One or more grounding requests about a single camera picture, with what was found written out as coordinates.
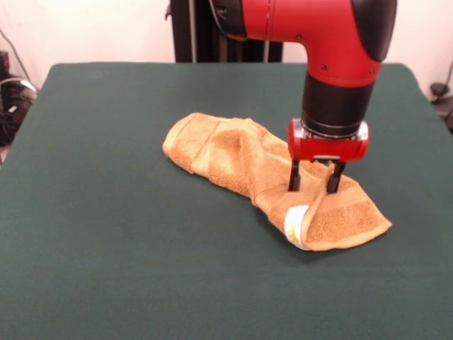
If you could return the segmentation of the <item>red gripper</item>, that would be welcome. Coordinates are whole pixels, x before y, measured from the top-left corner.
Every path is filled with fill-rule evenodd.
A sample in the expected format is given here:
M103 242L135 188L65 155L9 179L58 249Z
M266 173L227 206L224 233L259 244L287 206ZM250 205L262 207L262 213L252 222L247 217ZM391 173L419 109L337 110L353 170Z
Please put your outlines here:
M307 130L300 118L289 121L287 146L292 158L288 191L297 192L300 187L299 161L329 160L336 162L330 175L326 191L333 194L338 191L341 176L345 170L344 162L361 160L369 145L369 126L361 122L355 135L347 138L327 138L315 135Z

